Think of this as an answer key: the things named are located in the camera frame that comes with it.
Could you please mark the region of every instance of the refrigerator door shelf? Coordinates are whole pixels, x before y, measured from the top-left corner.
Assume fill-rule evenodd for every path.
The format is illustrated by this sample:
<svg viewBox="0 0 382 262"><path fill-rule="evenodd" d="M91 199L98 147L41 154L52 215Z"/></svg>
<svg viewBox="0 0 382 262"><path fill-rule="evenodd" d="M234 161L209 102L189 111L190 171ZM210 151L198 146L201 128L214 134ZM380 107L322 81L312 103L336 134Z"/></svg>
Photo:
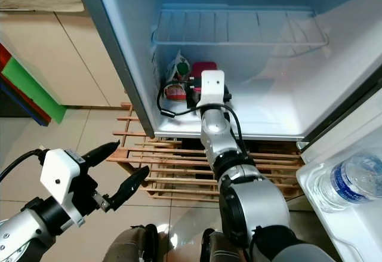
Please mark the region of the refrigerator door shelf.
<svg viewBox="0 0 382 262"><path fill-rule="evenodd" d="M352 154L367 147L381 147L381 139L382 90L379 90L302 154L308 164L297 172L298 182L346 262L380 261L382 201L327 213L320 209L312 186L321 172Z"/></svg>

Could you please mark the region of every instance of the refrigerator door edge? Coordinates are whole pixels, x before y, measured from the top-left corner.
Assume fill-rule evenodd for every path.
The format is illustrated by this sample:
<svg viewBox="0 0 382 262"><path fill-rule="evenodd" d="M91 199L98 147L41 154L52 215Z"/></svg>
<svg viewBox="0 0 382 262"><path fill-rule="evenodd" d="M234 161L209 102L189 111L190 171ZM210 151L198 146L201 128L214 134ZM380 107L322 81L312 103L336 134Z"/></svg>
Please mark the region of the refrigerator door edge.
<svg viewBox="0 0 382 262"><path fill-rule="evenodd" d="M107 12L102 0L82 0L89 11L91 18L97 28L98 34L112 60L119 78L125 88L128 90L129 98L134 106L134 110L139 117L140 123L149 137L154 137L154 129L149 117L144 109L143 103L137 91L137 87L130 75L128 64L119 47L117 38L113 31Z"/></svg>
<svg viewBox="0 0 382 262"><path fill-rule="evenodd" d="M382 89L305 149L305 163L324 161L382 126Z"/></svg>
<svg viewBox="0 0 382 262"><path fill-rule="evenodd" d="M316 141L333 129L349 114L361 106L367 99L382 88L382 66L380 66L368 79L365 80L354 92L351 93L326 119L313 131L305 136L303 141L309 142L302 151L304 152Z"/></svg>

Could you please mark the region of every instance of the wooden pallet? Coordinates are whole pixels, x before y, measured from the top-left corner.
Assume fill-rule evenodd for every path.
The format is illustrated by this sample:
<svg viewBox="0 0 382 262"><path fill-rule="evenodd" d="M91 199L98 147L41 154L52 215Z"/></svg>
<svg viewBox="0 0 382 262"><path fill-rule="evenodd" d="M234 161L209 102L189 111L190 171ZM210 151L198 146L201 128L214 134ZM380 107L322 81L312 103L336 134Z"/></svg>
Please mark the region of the wooden pallet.
<svg viewBox="0 0 382 262"><path fill-rule="evenodd" d="M144 132L130 131L130 122L139 120L133 116L131 104L121 106L127 115L117 120L126 121L126 127L124 131L113 132L122 137L122 143L108 161L117 162L130 174L148 165L150 174L140 189L152 198L218 202L217 182L204 150L182 149L179 139L151 139ZM128 146L129 139L136 137L142 137L142 142ZM303 193L295 176L302 166L295 143L248 141L247 147L256 167L280 188L286 199Z"/></svg>

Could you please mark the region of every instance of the tile floor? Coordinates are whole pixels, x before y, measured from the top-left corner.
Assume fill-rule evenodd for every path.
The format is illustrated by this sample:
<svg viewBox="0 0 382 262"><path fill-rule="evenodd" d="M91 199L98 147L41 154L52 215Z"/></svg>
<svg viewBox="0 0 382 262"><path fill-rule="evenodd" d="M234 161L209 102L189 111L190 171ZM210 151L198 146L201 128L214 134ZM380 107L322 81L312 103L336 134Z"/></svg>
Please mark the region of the tile floor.
<svg viewBox="0 0 382 262"><path fill-rule="evenodd" d="M105 142L115 140L113 130L124 128L117 116L120 110L68 110L60 125L52 122L46 128L31 119L0 118L0 168L11 163L28 150L43 145L51 149L71 148L83 154ZM136 130L141 126L136 123ZM41 167L30 158L20 164L0 184L0 220L9 218L35 196L48 197L39 182ZM117 164L103 162L91 169L90 175L98 181L100 193L114 193L126 173ZM299 237L320 243L327 252L336 255L324 229L312 212L291 213L292 228ZM42 261L101 261L107 248L123 230L136 224L157 225L163 236L163 262L199 261L203 231L221 228L218 205L203 202L169 201L148 198L138 191L117 212L96 211L85 218L79 229L71 227L57 238L57 243Z"/></svg>

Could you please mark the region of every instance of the floor tile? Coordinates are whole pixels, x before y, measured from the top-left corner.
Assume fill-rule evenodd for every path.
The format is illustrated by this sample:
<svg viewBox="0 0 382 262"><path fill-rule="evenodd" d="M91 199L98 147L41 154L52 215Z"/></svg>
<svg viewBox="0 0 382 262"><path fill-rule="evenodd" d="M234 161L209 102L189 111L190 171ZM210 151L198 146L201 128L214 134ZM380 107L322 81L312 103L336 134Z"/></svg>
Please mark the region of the floor tile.
<svg viewBox="0 0 382 262"><path fill-rule="evenodd" d="M61 124L39 126L28 118L0 119L0 163L8 166L23 153L43 145L50 149L77 148L89 110L68 110ZM40 183L41 167L37 158L29 158L15 168L0 184L1 199L29 201L35 196L46 198Z"/></svg>
<svg viewBox="0 0 382 262"><path fill-rule="evenodd" d="M315 244L328 253L335 261L341 258L330 241L317 215L311 211L291 211L291 228L297 238Z"/></svg>
<svg viewBox="0 0 382 262"><path fill-rule="evenodd" d="M182 197L181 193L177 193L176 196ZM172 200L172 206L179 207L203 207L203 208L216 208L219 209L218 202L209 202L209 201L182 201L178 199Z"/></svg>
<svg viewBox="0 0 382 262"><path fill-rule="evenodd" d="M9 217L20 211L20 202L0 202L0 218ZM168 229L170 208L162 206L122 206L117 212L107 214L98 210L85 217L86 223L77 228L72 226L57 238L56 244L43 256L46 261L102 261L114 239L132 225L155 224L162 231ZM162 246L167 246L167 236Z"/></svg>
<svg viewBox="0 0 382 262"><path fill-rule="evenodd" d="M126 110L91 110L77 152L81 155L110 141L116 141L113 131L124 130L125 122L117 121L118 116L126 116ZM132 122L129 131L143 131L138 122ZM143 142L143 137L129 138L128 146ZM102 162L89 170L89 175L98 182L98 192L114 194L119 185L128 177L128 173L116 162ZM160 205L170 206L169 199L149 198L144 191L138 190L125 205Z"/></svg>
<svg viewBox="0 0 382 262"><path fill-rule="evenodd" d="M219 209L171 207L168 262L199 261L205 229L221 230Z"/></svg>
<svg viewBox="0 0 382 262"><path fill-rule="evenodd" d="M290 211L314 211L305 195L300 195L286 202Z"/></svg>

